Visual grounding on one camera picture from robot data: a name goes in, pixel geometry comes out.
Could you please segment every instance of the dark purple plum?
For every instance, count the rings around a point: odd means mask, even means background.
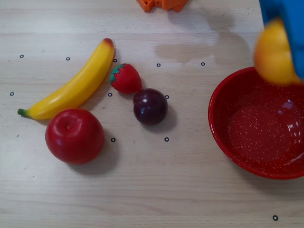
[[[143,89],[133,98],[136,119],[145,125],[160,123],[167,115],[168,102],[164,94],[156,89]]]

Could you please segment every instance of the yellow banana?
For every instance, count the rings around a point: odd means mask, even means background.
[[[42,120],[50,119],[65,109],[77,108],[100,86],[110,70],[113,58],[113,42],[106,38],[99,43],[86,65],[74,78],[30,109],[19,109],[18,114]]]

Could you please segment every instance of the speckled red bowl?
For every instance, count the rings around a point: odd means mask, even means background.
[[[237,165],[272,179],[304,176],[304,85],[277,87],[254,67],[233,73],[215,89],[209,125]]]

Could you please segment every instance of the orange object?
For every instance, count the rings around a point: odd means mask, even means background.
[[[162,0],[162,9],[169,10],[179,5],[186,4],[188,0]]]
[[[187,4],[188,0],[137,0],[143,11],[150,12],[151,9],[162,7],[163,10],[174,9],[175,12],[180,12]]]
[[[137,0],[143,11],[150,12],[154,7],[154,0]]]

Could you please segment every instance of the light wood surface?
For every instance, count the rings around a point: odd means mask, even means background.
[[[190,0],[181,13],[144,13],[135,0],[0,0],[0,227],[303,227],[304,180],[242,170],[209,130],[213,90],[253,65],[262,28],[258,0]],[[71,167],[48,151],[48,122],[17,109],[61,87],[106,37],[114,66],[133,64],[170,111],[141,126],[108,77],[82,106],[106,130],[104,154]]]

